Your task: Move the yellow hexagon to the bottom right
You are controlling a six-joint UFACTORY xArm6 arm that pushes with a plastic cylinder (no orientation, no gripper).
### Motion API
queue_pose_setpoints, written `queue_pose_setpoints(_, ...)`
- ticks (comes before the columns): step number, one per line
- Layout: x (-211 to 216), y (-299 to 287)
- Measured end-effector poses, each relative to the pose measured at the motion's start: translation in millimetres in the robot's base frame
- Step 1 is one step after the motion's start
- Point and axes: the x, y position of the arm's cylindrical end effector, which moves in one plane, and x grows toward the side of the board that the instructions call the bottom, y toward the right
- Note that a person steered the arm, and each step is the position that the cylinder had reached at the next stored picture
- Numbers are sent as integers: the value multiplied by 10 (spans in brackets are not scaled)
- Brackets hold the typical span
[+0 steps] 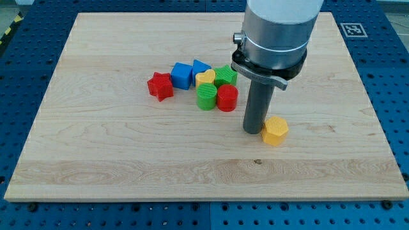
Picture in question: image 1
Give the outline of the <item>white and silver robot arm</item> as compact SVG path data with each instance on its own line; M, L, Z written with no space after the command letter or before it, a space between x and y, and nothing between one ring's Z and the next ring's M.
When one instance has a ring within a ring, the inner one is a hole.
M231 68L250 79L243 129L263 128L275 88L286 90L301 71L323 0L248 0L234 33Z

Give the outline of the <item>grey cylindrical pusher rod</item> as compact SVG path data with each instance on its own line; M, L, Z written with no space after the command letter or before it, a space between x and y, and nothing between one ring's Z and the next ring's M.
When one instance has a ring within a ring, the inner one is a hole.
M251 81L243 118L243 129L247 133L258 134L262 130L273 93L272 85Z

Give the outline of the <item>black clamp flange with lever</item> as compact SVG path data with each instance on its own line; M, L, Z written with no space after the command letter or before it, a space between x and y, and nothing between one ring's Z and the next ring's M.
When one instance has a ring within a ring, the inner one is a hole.
M269 69L255 65L247 60L240 47L232 54L231 69L250 79L251 81L261 84L271 85L285 91L288 82L295 78L302 70L304 61L307 57L307 51L295 65L284 69Z

